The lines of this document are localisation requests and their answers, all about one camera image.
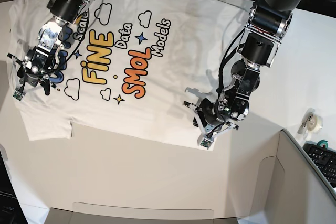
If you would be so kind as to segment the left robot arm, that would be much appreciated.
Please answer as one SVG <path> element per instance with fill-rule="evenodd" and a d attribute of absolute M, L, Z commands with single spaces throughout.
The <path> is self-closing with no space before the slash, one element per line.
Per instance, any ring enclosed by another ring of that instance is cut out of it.
<path fill-rule="evenodd" d="M 239 44 L 230 44 L 220 63 L 216 101 L 184 102 L 201 131 L 200 146 L 210 148 L 217 137 L 237 130 L 237 122 L 248 115 L 249 98 L 260 84 L 260 69 L 271 67 L 300 1 L 255 0 L 244 29 L 234 38 Z"/>

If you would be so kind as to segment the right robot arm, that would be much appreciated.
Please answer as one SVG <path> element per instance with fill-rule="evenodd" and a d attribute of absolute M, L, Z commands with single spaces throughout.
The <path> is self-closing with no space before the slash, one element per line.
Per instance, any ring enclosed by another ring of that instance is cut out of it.
<path fill-rule="evenodd" d="M 20 101 L 29 92 L 42 88 L 45 95 L 56 85 L 50 77 L 59 71 L 67 60 L 62 60 L 59 52 L 65 48 L 63 32 L 67 25 L 74 24 L 95 0 L 49 0 L 47 8 L 52 18 L 38 32 L 38 44 L 29 49 L 22 60 L 12 54 L 16 71 L 16 88 L 13 97 Z"/>

